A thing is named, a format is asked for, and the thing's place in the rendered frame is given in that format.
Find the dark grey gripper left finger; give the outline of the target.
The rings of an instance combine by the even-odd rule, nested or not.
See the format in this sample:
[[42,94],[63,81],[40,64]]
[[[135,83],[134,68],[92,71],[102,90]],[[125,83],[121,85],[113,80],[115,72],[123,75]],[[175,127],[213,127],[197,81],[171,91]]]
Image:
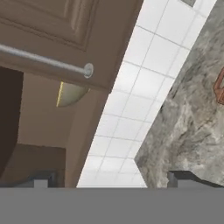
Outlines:
[[36,172],[27,178],[13,181],[11,183],[0,182],[0,188],[55,188],[57,186],[57,173],[55,171]]

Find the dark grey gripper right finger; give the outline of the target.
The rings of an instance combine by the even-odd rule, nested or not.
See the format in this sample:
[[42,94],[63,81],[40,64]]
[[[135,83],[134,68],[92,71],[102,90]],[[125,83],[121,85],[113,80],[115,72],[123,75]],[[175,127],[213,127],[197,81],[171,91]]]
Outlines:
[[167,178],[167,186],[173,188],[223,188],[223,185],[201,179],[191,171],[168,171]]

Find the brown wooden cabinet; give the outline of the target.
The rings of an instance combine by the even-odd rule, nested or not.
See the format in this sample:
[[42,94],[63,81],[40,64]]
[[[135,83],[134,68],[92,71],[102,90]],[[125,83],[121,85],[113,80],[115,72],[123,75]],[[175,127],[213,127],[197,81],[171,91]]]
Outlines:
[[109,94],[56,106],[60,83],[0,66],[0,185],[51,174],[76,187]]

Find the brown wooden cutting board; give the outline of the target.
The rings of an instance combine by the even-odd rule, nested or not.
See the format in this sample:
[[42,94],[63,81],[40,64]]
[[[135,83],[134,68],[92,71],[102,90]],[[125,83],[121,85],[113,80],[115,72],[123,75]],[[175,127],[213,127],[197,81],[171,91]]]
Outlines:
[[215,94],[216,101],[222,105],[224,105],[224,87],[221,87],[221,83],[223,80],[224,80],[224,67],[220,70],[220,73],[213,85],[213,91]]

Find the brown wooden cabinet door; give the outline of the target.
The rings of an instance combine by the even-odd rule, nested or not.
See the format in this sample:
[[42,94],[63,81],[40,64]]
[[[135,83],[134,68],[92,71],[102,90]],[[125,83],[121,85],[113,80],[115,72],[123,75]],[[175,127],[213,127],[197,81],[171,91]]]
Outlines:
[[109,91],[144,0],[0,0],[0,44],[77,67],[81,73],[0,52],[0,66]]

